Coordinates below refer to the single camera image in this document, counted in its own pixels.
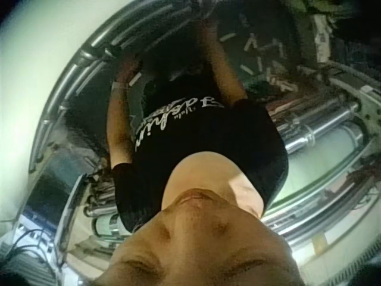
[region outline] metal roller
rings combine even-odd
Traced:
[[[97,217],[92,222],[93,232],[96,236],[129,236],[131,233],[126,230],[117,213],[107,214]]]
[[[324,116],[321,120],[311,122],[308,125],[301,125],[301,131],[292,138],[285,140],[288,154],[292,154],[306,146],[314,146],[316,139],[323,136],[328,131],[339,126],[341,123],[353,118],[354,113],[358,110],[357,102],[349,102],[346,106]]]
[[[318,181],[362,144],[363,133],[360,127],[346,122],[318,139],[314,148],[291,154],[288,178],[274,202],[283,200]]]

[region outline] cable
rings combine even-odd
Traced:
[[[23,246],[20,246],[20,247],[17,247],[17,244],[28,234],[32,233],[32,232],[41,232],[41,236],[39,238],[39,241],[37,244],[28,244],[28,245],[23,245]],[[46,253],[44,252],[44,250],[42,249],[42,247],[40,246],[40,242],[41,242],[41,238],[42,238],[42,234],[46,234],[49,238],[50,238],[50,242],[53,241],[52,237],[50,236],[49,233],[47,233],[44,229],[31,229],[31,230],[28,230],[26,231],[25,233],[23,233],[17,240],[16,242],[12,245],[11,249],[8,251],[8,253],[5,255],[4,257],[4,260],[0,263],[0,268],[4,267],[6,264],[8,264],[13,258],[15,258],[15,256],[18,256],[19,254],[21,253],[25,253],[25,252],[31,252],[33,253],[34,255],[36,255],[41,261],[44,262],[44,264],[48,267],[51,275],[53,276],[53,278],[55,279],[56,281],[56,284],[57,285],[61,285],[61,281],[57,275],[57,273],[53,270],[51,264],[49,263],[48,261],[48,258],[46,256]],[[37,251],[34,251],[34,250],[31,250],[29,249],[30,247],[36,247],[38,250],[41,251],[43,257],[37,252]],[[58,258],[57,256],[57,249],[55,248],[55,244],[54,244],[54,241],[53,241],[53,249],[54,249],[54,253],[55,253],[55,257],[56,259]]]
[[[38,228],[36,228],[36,229],[30,229],[30,230],[26,231],[25,233],[23,233],[23,234],[16,240],[16,242],[12,245],[10,251],[8,251],[8,253],[7,253],[5,256],[9,255],[9,254],[16,248],[17,244],[18,244],[24,237],[26,237],[28,234],[30,234],[30,233],[32,233],[32,232],[36,232],[36,231],[41,231],[41,235],[42,235],[42,233],[45,233],[45,234],[51,239],[51,241],[53,240],[53,239],[51,238],[50,234],[48,234],[47,231],[44,230],[43,228],[41,228],[41,229],[38,229]]]

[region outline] metal bar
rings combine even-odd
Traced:
[[[115,190],[104,192],[96,196],[97,201],[103,201],[115,197]]]
[[[302,205],[307,199],[316,195],[318,192],[325,189],[338,177],[342,176],[361,156],[370,148],[372,143],[375,141],[375,138],[369,140],[368,144],[364,148],[358,148],[357,151],[353,152],[348,156],[343,162],[338,166],[333,168],[328,172],[326,176],[316,180],[315,182],[309,184],[302,190],[298,191],[297,194],[292,198],[287,198],[286,201],[276,202],[261,219],[263,223],[266,223],[275,217],[281,216],[284,213],[288,212],[290,209],[296,207],[297,205]]]
[[[323,212],[319,217],[312,222],[303,224],[293,231],[291,234],[286,235],[285,238],[291,247],[306,241],[318,232],[330,228],[338,221],[342,220],[354,206],[367,194],[373,184],[374,178],[370,177],[364,180],[359,188],[355,188],[353,192],[338,201],[333,207]]]
[[[128,20],[132,15],[137,13],[146,12],[147,9],[152,9],[156,5],[162,5],[163,2],[160,0],[144,0],[144,1],[134,1],[130,5],[126,6],[120,10],[117,15],[110,18],[99,30],[97,30],[89,39],[88,42],[93,47],[99,47],[102,43],[107,41],[107,38],[117,30],[120,25],[122,25],[126,20]]]
[[[289,223],[289,225],[283,226],[281,229],[273,229],[273,231],[276,231],[279,235],[287,234],[288,232],[293,231],[294,229],[298,228],[299,226],[307,223],[308,221],[313,220],[316,216],[326,211],[329,207],[334,205],[338,200],[340,200],[344,195],[346,195],[349,192],[353,192],[353,189],[357,189],[358,185],[355,183],[351,183],[349,186],[346,186],[342,191],[340,191],[333,199],[329,200],[327,204],[323,206],[318,206],[317,209],[312,210],[310,214],[307,216],[303,216],[299,220],[294,220],[293,222]]]
[[[135,23],[133,23],[132,25],[130,25],[126,30],[124,30],[123,32],[121,32],[112,42],[111,44],[116,46],[116,45],[119,45],[122,41],[124,41],[126,38],[127,38],[127,35],[131,32],[131,31],[135,31],[135,30],[138,30],[138,28],[140,28],[140,26],[142,24],[145,24],[145,23],[148,23],[150,21],[153,21],[153,20],[162,20],[162,19],[158,19],[159,17],[163,16],[163,14],[165,14],[166,12],[169,12],[171,11],[173,8],[173,5],[172,4],[168,4],[166,6],[163,6],[157,10],[155,10],[153,13],[150,13],[150,15],[146,16],[146,17],[143,17],[141,18],[140,20],[136,21]]]
[[[32,146],[32,152],[30,153],[29,172],[33,172],[36,168],[36,162],[37,162],[37,157],[39,154],[40,143],[43,141],[43,138],[45,137],[45,133],[49,129],[50,124],[51,124],[50,120],[42,120],[37,127],[35,140]]]
[[[54,244],[57,246],[58,256],[55,259],[60,265],[63,262],[66,248],[68,245],[68,237],[70,235],[71,227],[73,226],[73,216],[76,211],[76,207],[81,200],[85,188],[81,188],[86,175],[80,175],[74,184],[73,189],[70,192],[70,196],[66,202],[64,211],[62,213],[60,222],[58,223],[57,232],[55,233]]]
[[[106,206],[88,207],[85,209],[85,215],[89,217],[97,217],[101,215],[109,215],[117,213],[118,209],[115,204],[108,204]]]
[[[65,90],[68,88],[68,83],[72,79],[76,78],[82,68],[73,64],[68,68],[67,72],[62,75],[57,82],[59,83],[49,96],[49,100],[46,103],[45,113],[48,115],[55,115],[58,111],[58,107],[64,99]]]
[[[297,134],[293,138],[285,140],[288,154],[292,154],[309,145],[313,146],[317,138],[339,126],[341,123],[353,118],[354,111],[357,110],[357,108],[358,104],[356,102],[350,102],[347,107],[341,107],[316,123],[301,125],[301,129],[304,130],[301,134]]]

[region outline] mouth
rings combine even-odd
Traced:
[[[200,190],[190,190],[190,191],[186,191],[182,195],[180,195],[176,199],[175,204],[181,205],[181,204],[184,204],[190,200],[210,200],[211,201],[213,199]]]

